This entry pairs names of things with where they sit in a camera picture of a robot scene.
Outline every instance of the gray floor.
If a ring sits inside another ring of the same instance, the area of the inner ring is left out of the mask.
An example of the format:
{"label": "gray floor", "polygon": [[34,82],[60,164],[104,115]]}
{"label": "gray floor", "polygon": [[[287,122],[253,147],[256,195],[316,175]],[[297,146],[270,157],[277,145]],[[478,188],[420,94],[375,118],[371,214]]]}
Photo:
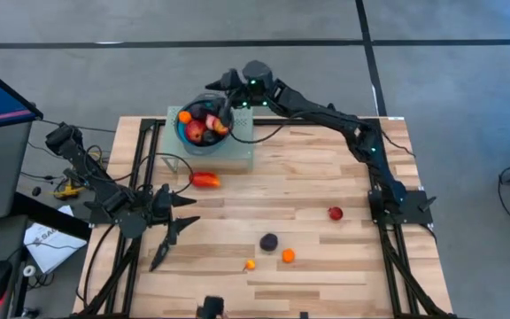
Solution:
{"label": "gray floor", "polygon": [[[374,40],[510,39],[508,0],[364,2]],[[0,43],[267,38],[360,39],[355,2],[0,0]],[[433,215],[455,312],[510,318],[510,218],[497,196],[497,175],[510,166],[510,46],[375,47],[375,56],[388,115],[406,117],[423,184],[438,196]],[[49,120],[115,128],[120,115],[163,114],[190,101],[253,58],[311,99],[376,112],[361,46],[0,50],[0,77]],[[51,129],[34,124],[31,142],[43,145]],[[113,136],[84,138],[109,149]],[[58,175],[65,167],[29,148],[23,170]],[[21,179],[19,189],[36,185]],[[504,194],[510,207],[510,187]],[[83,259],[75,254],[27,305],[67,315]]]}

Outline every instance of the wooden tabletop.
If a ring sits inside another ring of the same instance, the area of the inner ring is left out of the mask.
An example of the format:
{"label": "wooden tabletop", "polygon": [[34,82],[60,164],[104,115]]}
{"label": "wooden tabletop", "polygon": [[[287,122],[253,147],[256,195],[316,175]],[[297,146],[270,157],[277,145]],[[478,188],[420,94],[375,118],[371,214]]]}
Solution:
{"label": "wooden tabletop", "polygon": [[[113,178],[131,170],[140,121],[120,118],[108,167]],[[411,149],[405,121],[381,118],[381,123],[395,143]],[[255,129],[259,138],[275,127]],[[388,143],[385,148],[392,173],[407,188],[418,189],[414,158]],[[223,174],[217,190],[189,188],[182,193],[197,203],[175,208],[175,215],[201,219],[181,233],[178,245],[152,273],[148,268],[166,227],[145,231],[131,316],[193,317],[206,295],[223,297],[230,317],[298,317],[301,311],[310,317],[391,316],[379,234],[367,203],[367,168],[353,158],[342,136],[317,126],[285,127],[257,144],[254,156],[250,174]],[[185,171],[173,175],[160,159],[155,165],[155,187],[169,183],[177,190],[188,181]],[[341,221],[328,218],[330,206],[342,207]],[[81,288],[105,228],[92,232]],[[452,311],[434,239],[420,226],[403,229],[413,274],[438,306]],[[259,248],[259,239],[268,232],[279,238],[275,253]],[[111,273],[118,234],[115,228],[97,254],[90,297]],[[281,261],[285,248],[296,252],[294,262]],[[242,271],[249,259],[256,269]],[[117,310],[125,282],[123,277]],[[406,311],[400,276],[398,282]],[[74,311],[81,308],[77,300]]]}

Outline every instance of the white paper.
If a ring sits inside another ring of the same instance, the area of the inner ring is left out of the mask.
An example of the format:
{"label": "white paper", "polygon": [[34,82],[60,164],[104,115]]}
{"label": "white paper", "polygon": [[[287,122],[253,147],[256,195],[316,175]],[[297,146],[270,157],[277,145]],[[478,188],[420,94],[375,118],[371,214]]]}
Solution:
{"label": "white paper", "polygon": [[[70,206],[62,206],[58,211],[73,216],[72,208]],[[37,265],[44,274],[52,272],[58,265],[75,253],[79,248],[86,245],[85,240],[63,234],[50,227],[43,226],[39,223],[34,223],[29,227],[23,239],[25,245],[32,243],[45,243],[56,247],[72,246],[76,249],[67,247],[62,249],[55,249],[47,245],[28,245],[27,249],[33,256]]]}

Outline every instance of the red pepper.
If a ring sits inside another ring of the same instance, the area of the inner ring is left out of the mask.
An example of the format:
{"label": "red pepper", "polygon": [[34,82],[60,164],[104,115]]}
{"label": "red pepper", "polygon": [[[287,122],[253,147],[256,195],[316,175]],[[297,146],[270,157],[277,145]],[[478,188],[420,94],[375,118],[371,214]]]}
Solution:
{"label": "red pepper", "polygon": [[220,187],[220,178],[214,173],[196,172],[189,178],[196,187]]}

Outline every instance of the red apple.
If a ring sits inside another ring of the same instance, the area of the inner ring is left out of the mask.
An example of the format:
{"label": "red apple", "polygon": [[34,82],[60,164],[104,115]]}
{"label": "red apple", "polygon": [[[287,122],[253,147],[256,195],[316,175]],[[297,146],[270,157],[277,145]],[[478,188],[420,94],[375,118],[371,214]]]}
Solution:
{"label": "red apple", "polygon": [[195,144],[202,143],[202,134],[204,134],[206,127],[202,121],[193,120],[186,124],[186,137],[189,141]]}
{"label": "red apple", "polygon": [[344,217],[344,212],[342,212],[342,208],[340,207],[330,207],[328,209],[329,218],[331,218],[333,221],[339,221]]}

